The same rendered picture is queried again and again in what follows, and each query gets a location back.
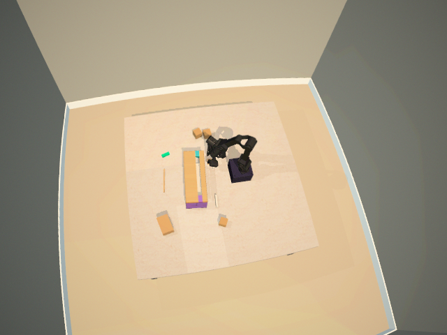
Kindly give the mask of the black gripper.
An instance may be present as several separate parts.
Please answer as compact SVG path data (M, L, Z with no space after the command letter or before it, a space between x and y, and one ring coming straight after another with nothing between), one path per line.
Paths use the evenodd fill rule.
M211 156L212 160L208 159L208 162L210 164L210 167L218 167L218 161L216 160L216 157L218 157L218 153L214 150L214 147L211 147L209 144L207 144L207 156Z

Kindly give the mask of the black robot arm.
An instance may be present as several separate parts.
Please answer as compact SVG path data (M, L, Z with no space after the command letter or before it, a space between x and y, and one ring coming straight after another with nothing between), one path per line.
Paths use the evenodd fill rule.
M242 140L248 139L245 145L241 143ZM214 137L209 136L206 140L206 143L208 143L211 147L214 147L214 150L219 154L217 158L225 158L226 157L226 151L229 147L239 144L244 150L244 153L241 154L239 157L237 164L239 171L241 174L249 172L249 167L252 163L252 161L249 158L249 155L251 151L256 146L257 140L254 136L251 135L236 135L235 137L232 137L230 139L223 139L219 138L216 140ZM220 155L221 153L221 155Z

